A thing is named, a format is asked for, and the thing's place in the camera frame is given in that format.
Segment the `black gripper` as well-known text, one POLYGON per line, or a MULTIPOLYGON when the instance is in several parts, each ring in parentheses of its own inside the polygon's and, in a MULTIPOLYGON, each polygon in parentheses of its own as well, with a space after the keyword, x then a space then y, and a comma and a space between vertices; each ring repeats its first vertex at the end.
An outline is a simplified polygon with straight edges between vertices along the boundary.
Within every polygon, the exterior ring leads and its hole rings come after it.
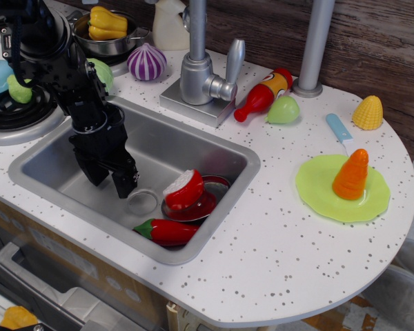
POLYGON ((98 127, 73 128, 69 142, 82 172, 93 185, 100 185, 112 172, 112 180, 120 199, 126 199, 137 187, 139 173, 135 160, 127 152, 125 113, 119 106, 104 112, 105 121, 98 127))

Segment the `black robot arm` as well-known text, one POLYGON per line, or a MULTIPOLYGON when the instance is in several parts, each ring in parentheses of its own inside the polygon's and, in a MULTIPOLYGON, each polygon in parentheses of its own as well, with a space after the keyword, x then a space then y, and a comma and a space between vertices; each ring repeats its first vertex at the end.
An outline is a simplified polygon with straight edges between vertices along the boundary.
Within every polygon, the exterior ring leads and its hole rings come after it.
POLYGON ((109 103, 104 84, 74 40, 68 20, 43 1, 0 1, 9 31, 1 36, 17 81, 41 85, 72 119, 69 141, 83 173, 99 185, 111 176, 119 198, 137 187, 135 160, 127 152, 123 110, 109 103))

